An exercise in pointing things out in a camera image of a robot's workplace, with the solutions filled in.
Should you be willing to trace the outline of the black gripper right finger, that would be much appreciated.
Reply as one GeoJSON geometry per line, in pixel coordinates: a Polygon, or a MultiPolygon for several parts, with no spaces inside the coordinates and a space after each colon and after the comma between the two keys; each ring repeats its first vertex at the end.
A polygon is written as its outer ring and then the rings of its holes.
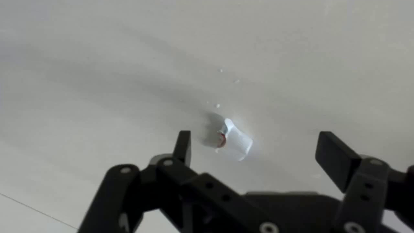
{"type": "Polygon", "coordinates": [[[397,233],[382,224],[385,209],[414,229],[414,165],[404,172],[359,155],[329,130],[318,133],[315,160],[344,194],[333,216],[334,233],[397,233]]]}

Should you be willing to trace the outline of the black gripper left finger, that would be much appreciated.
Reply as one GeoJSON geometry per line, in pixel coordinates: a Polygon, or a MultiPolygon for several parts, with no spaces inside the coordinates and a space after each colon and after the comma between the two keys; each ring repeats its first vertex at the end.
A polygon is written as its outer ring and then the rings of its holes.
{"type": "Polygon", "coordinates": [[[181,130],[170,154],[134,164],[111,167],[77,233],[134,233],[143,213],[159,209],[179,233],[236,233],[240,224],[223,211],[218,182],[190,167],[191,132],[181,130]]]}

